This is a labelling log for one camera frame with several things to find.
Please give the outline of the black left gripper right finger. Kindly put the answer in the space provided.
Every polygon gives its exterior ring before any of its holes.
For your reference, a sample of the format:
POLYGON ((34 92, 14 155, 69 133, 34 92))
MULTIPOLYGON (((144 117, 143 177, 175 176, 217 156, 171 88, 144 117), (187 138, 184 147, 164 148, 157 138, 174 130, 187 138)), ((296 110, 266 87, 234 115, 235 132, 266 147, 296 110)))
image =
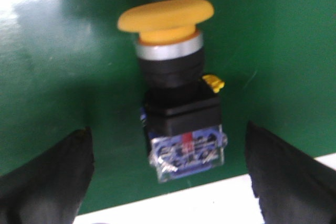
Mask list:
POLYGON ((245 161, 265 223, 335 223, 335 170, 247 123, 245 161))

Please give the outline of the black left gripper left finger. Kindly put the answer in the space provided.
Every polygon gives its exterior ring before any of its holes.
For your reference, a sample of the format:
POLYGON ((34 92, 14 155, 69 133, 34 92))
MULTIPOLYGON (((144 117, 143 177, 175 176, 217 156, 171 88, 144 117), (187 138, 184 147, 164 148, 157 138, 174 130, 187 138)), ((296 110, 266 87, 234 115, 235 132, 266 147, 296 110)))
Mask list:
POLYGON ((91 129, 75 130, 1 176, 1 223, 73 223, 94 169, 91 129))

